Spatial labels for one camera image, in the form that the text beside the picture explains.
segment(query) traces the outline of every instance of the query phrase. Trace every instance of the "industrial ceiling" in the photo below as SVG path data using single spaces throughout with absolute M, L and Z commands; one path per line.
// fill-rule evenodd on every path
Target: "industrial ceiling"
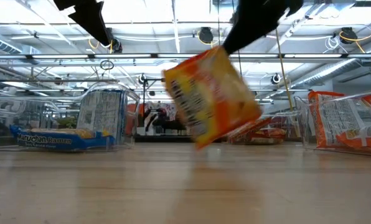
M 232 2 L 105 0 L 103 19 L 123 47 L 122 54 L 115 55 L 124 55 L 110 57 L 109 46 L 99 44 L 68 17 L 73 9 L 59 11 L 53 0 L 0 0 L 0 55 L 3 55 L 0 80 L 32 80 L 24 85 L 15 84 L 20 89 L 68 90 L 88 88 L 95 80 L 115 79 L 140 89 L 141 74 L 161 78 L 162 70 L 222 43 L 232 28 L 230 19 L 238 1 L 234 5 Z M 362 82 L 365 83 L 362 89 L 371 88 L 371 57 L 349 56 L 371 54 L 371 1 L 321 2 L 305 1 L 299 12 L 282 19 L 278 26 L 281 53 L 285 56 L 284 71 L 290 86 L 314 89 L 332 80 L 332 90 L 336 90 L 335 86 L 360 87 Z M 198 38 L 201 27 L 210 28 L 214 36 L 212 44 Z M 359 41 L 348 44 L 341 41 L 339 33 L 348 27 Z M 253 32 L 253 27 L 246 30 L 246 35 L 248 32 Z M 19 55 L 28 55 L 27 60 L 15 58 Z M 232 62 L 250 88 L 283 88 L 283 82 L 271 84 L 271 77 L 281 73 L 275 31 L 242 49 L 240 55 L 232 55 Z M 104 70 L 104 66 L 111 64 L 113 69 Z M 86 81 L 35 82 L 59 78 Z M 0 83 L 0 89 L 4 86 L 13 83 Z M 161 82 L 150 86 L 150 89 L 160 88 Z M 56 93 L 45 91 L 45 94 Z M 262 99 L 279 95 L 279 92 L 258 92 Z M 167 96 L 162 93 L 157 97 Z

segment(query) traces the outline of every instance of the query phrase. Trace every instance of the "clear plastic bin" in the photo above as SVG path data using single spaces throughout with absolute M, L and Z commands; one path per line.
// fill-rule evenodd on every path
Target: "clear plastic bin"
M 264 114 L 254 123 L 248 123 L 227 135 L 230 144 L 282 144 L 301 140 L 298 113 Z
M 80 96 L 14 96 L 7 93 L 0 92 L 0 146 L 9 145 L 14 151 L 18 150 L 36 150 L 34 147 L 18 147 L 13 146 L 18 141 L 12 136 L 13 128 L 20 127 L 21 131 L 28 131 L 30 129 L 39 129 L 41 133 L 45 130 L 40 129 L 63 129 L 67 128 L 84 128 L 79 121 L 79 114 L 82 110 L 84 98 L 90 95 L 95 95 L 98 92 L 120 93 L 120 101 L 114 102 L 117 110 L 120 110 L 120 117 L 117 117 L 118 125 L 117 134 L 112 134 L 107 131 L 107 126 L 112 125 L 111 122 L 101 122 L 98 119 L 101 117 L 93 117 L 94 125 L 89 130 L 96 133 L 94 138 L 101 138 L 101 141 L 106 139 L 104 145 L 101 143 L 98 147 L 90 147 L 87 149 L 64 149 L 60 151 L 115 151 L 123 147 L 131 147 L 134 144 L 134 136 L 136 134 L 139 96 L 127 89 L 125 86 L 117 83 L 100 82 L 90 87 L 84 94 Z M 64 106 L 62 102 L 70 102 L 68 106 Z M 98 107 L 99 111 L 92 111 L 95 114 L 109 113 L 108 108 Z M 58 151 L 58 149 L 49 149 L 47 146 L 43 151 Z
M 304 148 L 371 155 L 371 91 L 294 99 Z

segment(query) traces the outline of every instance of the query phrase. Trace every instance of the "wooden surface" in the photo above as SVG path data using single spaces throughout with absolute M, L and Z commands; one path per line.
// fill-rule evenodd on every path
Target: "wooden surface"
M 0 223 L 371 223 L 371 157 L 297 145 L 0 152 Z

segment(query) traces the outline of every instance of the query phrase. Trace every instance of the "maruchan logo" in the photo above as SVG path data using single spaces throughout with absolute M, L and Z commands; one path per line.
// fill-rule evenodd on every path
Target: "maruchan logo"
M 57 139 L 57 138 L 37 136 L 37 135 L 30 136 L 30 135 L 25 135 L 25 134 L 18 134 L 17 140 L 24 141 L 24 142 L 38 143 L 38 144 L 72 144 L 71 139 Z

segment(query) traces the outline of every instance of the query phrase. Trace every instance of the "yellow snack bag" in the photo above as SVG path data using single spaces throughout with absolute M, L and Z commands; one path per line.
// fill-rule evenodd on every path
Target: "yellow snack bag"
M 261 115 L 255 97 L 222 47 L 190 58 L 164 75 L 197 149 Z

